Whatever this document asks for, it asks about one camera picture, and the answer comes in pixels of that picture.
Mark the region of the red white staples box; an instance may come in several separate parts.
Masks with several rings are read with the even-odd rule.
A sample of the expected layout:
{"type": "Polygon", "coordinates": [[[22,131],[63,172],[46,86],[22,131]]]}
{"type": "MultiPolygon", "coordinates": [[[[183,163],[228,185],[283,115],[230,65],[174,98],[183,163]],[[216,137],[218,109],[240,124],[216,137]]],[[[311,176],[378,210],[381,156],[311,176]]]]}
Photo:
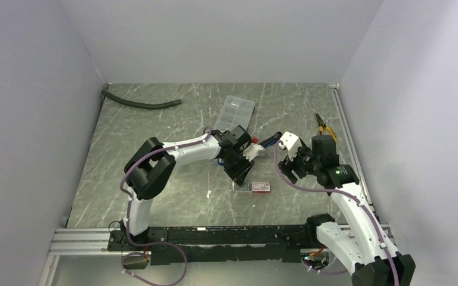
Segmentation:
{"type": "Polygon", "coordinates": [[[233,183],[233,190],[237,192],[245,192],[245,193],[268,194],[271,192],[271,186],[268,182],[251,182],[251,183],[243,183],[241,185],[237,185],[236,183],[233,183]]]}

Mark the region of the blue black stapler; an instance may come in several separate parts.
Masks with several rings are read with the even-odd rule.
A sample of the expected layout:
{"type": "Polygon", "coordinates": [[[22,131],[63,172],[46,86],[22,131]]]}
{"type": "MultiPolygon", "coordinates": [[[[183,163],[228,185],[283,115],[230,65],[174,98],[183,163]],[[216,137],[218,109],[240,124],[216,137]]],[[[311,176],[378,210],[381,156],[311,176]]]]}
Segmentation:
{"type": "Polygon", "coordinates": [[[283,134],[281,132],[276,132],[275,134],[271,135],[267,139],[261,141],[259,144],[266,149],[266,148],[276,144],[277,141],[282,137],[282,135],[283,134]]]}

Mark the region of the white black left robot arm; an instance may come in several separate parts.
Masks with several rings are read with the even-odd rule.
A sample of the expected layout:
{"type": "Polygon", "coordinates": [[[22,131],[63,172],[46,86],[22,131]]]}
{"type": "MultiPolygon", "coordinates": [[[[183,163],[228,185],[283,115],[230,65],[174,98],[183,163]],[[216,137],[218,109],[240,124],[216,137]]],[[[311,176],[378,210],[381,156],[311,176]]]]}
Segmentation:
{"type": "Polygon", "coordinates": [[[228,177],[242,186],[254,159],[264,150],[242,126],[228,131],[205,127],[200,136],[177,142],[149,138],[125,165],[119,184],[128,200],[122,220],[123,242],[131,250],[145,246],[153,201],[169,185],[177,169],[199,161],[219,160],[228,177]]]}

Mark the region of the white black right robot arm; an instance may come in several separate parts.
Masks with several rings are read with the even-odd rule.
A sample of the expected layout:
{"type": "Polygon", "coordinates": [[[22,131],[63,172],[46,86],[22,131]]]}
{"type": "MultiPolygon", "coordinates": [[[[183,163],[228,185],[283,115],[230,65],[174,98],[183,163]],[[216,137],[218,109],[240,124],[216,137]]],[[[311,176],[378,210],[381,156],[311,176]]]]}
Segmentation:
{"type": "Polygon", "coordinates": [[[330,135],[316,135],[308,147],[297,135],[285,132],[274,152],[285,150],[286,157],[276,161],[280,177],[295,189],[298,179],[315,176],[339,207],[353,239],[341,230],[334,218],[319,214],[308,218],[305,242],[311,247],[327,247],[344,265],[352,285],[410,285],[416,264],[410,254],[401,254],[384,232],[369,207],[360,180],[354,169],[341,164],[336,141],[330,135]]]}

